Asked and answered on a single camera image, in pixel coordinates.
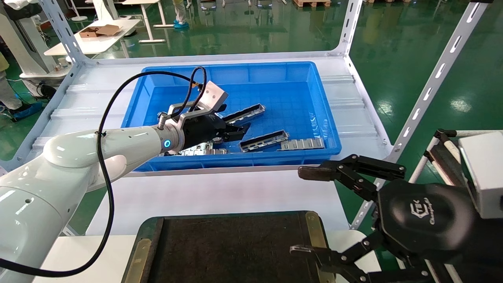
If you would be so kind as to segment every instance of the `white shelf surface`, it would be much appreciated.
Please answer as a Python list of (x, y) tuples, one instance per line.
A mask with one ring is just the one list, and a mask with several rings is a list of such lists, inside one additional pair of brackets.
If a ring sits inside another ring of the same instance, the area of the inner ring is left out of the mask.
[[(137, 234), (152, 217), (311, 210), (327, 231), (347, 230), (333, 182), (302, 180), (297, 170), (126, 177), (114, 182), (112, 235)], [(102, 235), (109, 213), (103, 198), (86, 235)]]
[[(35, 140), (28, 159), (40, 154), (45, 143), (53, 136), (96, 129), (114, 91), (145, 67), (279, 61), (312, 61), (316, 64), (343, 147), (335, 159), (350, 154), (385, 158), (390, 150), (389, 139), (367, 93), (361, 91), (362, 87), (357, 87), (358, 83), (354, 83), (359, 77), (352, 75), (344, 58), (328, 57), (324, 54), (297, 52), (269, 53), (260, 56), (239, 54), (101, 60), (99, 65), (85, 66), (76, 75), (60, 105), (51, 114), (51, 119), (42, 134)], [(119, 95), (107, 118), (105, 128), (121, 126), (135, 84), (130, 83)]]

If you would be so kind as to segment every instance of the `black cable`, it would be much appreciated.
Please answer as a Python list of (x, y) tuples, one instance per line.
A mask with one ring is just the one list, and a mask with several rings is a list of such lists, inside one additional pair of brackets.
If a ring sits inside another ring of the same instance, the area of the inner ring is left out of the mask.
[(105, 233), (103, 234), (103, 239), (101, 240), (101, 243), (99, 247), (97, 248), (96, 252), (94, 255), (91, 257), (91, 259), (86, 262), (84, 265), (81, 267), (68, 270), (68, 271), (52, 271), (52, 270), (45, 270), (45, 269), (39, 269), (39, 268), (34, 268), (30, 266), (26, 266), (23, 264), (15, 263), (12, 261), (8, 261), (5, 259), (0, 258), (0, 267), (9, 269), (15, 272), (27, 274), (27, 275), (33, 275), (33, 276), (42, 276), (42, 277), (67, 277), (67, 276), (72, 276), (75, 274), (79, 274), (82, 271), (88, 269), (101, 255), (103, 252), (103, 249), (105, 248), (105, 244), (108, 241), (108, 237), (110, 236), (110, 232), (112, 230), (112, 223), (114, 220), (114, 211), (115, 211), (115, 204), (114, 204), (114, 196), (112, 193), (112, 182), (110, 181), (110, 176), (108, 175), (107, 167), (105, 165), (105, 158), (103, 157), (103, 151), (102, 151), (102, 145), (101, 145), (101, 140), (102, 137), (106, 136), (106, 132), (103, 132), (103, 128), (105, 127), (105, 120), (107, 119), (108, 113), (110, 112), (110, 109), (112, 108), (112, 105), (119, 96), (120, 92), (132, 81), (134, 81), (137, 78), (148, 76), (148, 75), (169, 75), (177, 78), (181, 78), (184, 80), (187, 80), (190, 83), (190, 89), (192, 89), (192, 84), (195, 84), (197, 86), (200, 86), (202, 88), (202, 85), (200, 83), (197, 83), (193, 81), (193, 76), (189, 79), (186, 76), (172, 73), (172, 72), (165, 72), (165, 71), (150, 71), (150, 72), (144, 72), (144, 73), (139, 73), (137, 75), (134, 75), (130, 77), (128, 80), (126, 80), (114, 93), (112, 98), (110, 99), (110, 102), (107, 105), (107, 108), (105, 109), (105, 112), (103, 113), (103, 117), (101, 119), (100, 126), (98, 128), (98, 131), (96, 131), (96, 151), (98, 153), (98, 162), (100, 163), (100, 168), (103, 173), (103, 178), (105, 180), (105, 185), (107, 187), (107, 192), (108, 192), (108, 204), (110, 206), (109, 213), (108, 213), (108, 221), (107, 221), (107, 227), (105, 228)]
[(199, 95), (197, 96), (196, 100), (194, 101), (194, 104), (192, 104), (192, 106), (189, 108), (189, 110), (187, 112), (194, 111), (194, 108), (196, 108), (197, 103), (199, 102), (199, 100), (201, 99), (201, 97), (203, 97), (204, 91), (206, 89), (206, 83), (207, 83), (207, 81), (206, 81), (206, 69), (203, 68), (203, 67), (201, 67), (201, 66), (198, 66), (198, 67), (196, 67), (192, 71), (192, 75), (194, 75), (196, 73), (196, 71), (199, 70), (199, 69), (201, 69), (203, 71), (203, 87), (202, 87), (201, 91), (199, 92)]

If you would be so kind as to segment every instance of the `slotted metal post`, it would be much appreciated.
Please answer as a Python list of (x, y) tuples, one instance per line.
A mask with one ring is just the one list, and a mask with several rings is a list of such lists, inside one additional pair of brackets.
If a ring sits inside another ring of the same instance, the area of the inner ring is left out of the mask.
[(348, 55), (351, 50), (351, 43), (356, 30), (356, 23), (360, 16), (363, 0), (350, 0), (348, 8), (346, 9), (346, 16), (344, 17), (343, 30), (339, 45), (332, 50), (338, 56)]
[[(430, 78), (426, 82), (426, 85), (421, 91), (419, 98), (417, 99), (412, 112), (410, 113), (405, 125), (398, 136), (393, 149), (389, 156), (385, 159), (389, 162), (396, 162), (400, 157), (403, 149), (407, 145), (410, 140), (410, 137), (414, 133), (415, 129), (419, 125), (419, 121), (421, 121), (423, 115), (426, 112), (426, 109), (431, 104), (435, 94), (437, 94), (437, 90), (440, 85), (444, 81), (447, 73), (451, 69), (454, 61), (458, 57), (459, 53), (463, 49), (466, 41), (470, 37), (473, 29), (477, 25), (477, 22), (480, 20), (480, 17), (484, 13), (487, 8), (488, 3), (491, 3), (490, 0), (485, 0), (482, 2), (470, 2), (468, 7), (466, 8), (461, 20), (454, 30), (451, 39), (447, 43), (447, 46), (442, 52), (440, 59), (437, 62), (437, 65), (433, 69)], [(374, 184), (377, 186), (379, 190), (384, 184), (385, 180), (376, 179)], [(358, 229), (363, 219), (367, 215), (367, 213), (372, 210), (374, 207), (374, 203), (372, 201), (364, 201), (358, 210), (353, 222), (351, 223), (350, 229), (355, 230)]]

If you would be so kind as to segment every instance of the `white robotic arm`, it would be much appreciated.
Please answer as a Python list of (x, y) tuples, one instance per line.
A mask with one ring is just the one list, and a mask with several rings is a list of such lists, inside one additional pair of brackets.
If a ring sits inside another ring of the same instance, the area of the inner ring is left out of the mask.
[[(241, 139), (247, 127), (228, 125), (214, 115), (225, 108), (227, 93), (212, 82), (206, 90), (192, 112), (174, 119), (162, 115), (155, 126), (107, 130), (102, 153), (110, 180), (159, 154), (174, 154), (216, 137), (224, 142)], [(172, 105), (169, 114), (180, 108)], [(39, 268), (84, 194), (105, 185), (96, 138), (94, 130), (56, 136), (40, 156), (0, 177), (1, 259)], [(32, 280), (0, 268), (0, 282)]]

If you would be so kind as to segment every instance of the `sheet metal part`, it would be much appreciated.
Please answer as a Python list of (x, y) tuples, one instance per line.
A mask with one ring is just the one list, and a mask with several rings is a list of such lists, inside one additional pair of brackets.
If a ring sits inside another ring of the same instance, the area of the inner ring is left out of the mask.
[(257, 149), (269, 147), (280, 143), (284, 140), (288, 140), (290, 135), (285, 132), (285, 130), (275, 131), (258, 137), (254, 137), (249, 140), (245, 140), (239, 143), (242, 152), (250, 152)]
[(226, 149), (213, 149), (213, 143), (202, 143), (177, 154), (178, 156), (198, 156), (198, 155), (217, 155), (217, 154), (227, 154)]
[(278, 151), (315, 150), (324, 148), (325, 144), (323, 143), (323, 139), (317, 137), (282, 141), (281, 148), (278, 149)]
[(228, 124), (242, 124), (262, 115), (266, 108), (262, 104), (255, 104), (236, 113), (232, 113), (222, 119)]

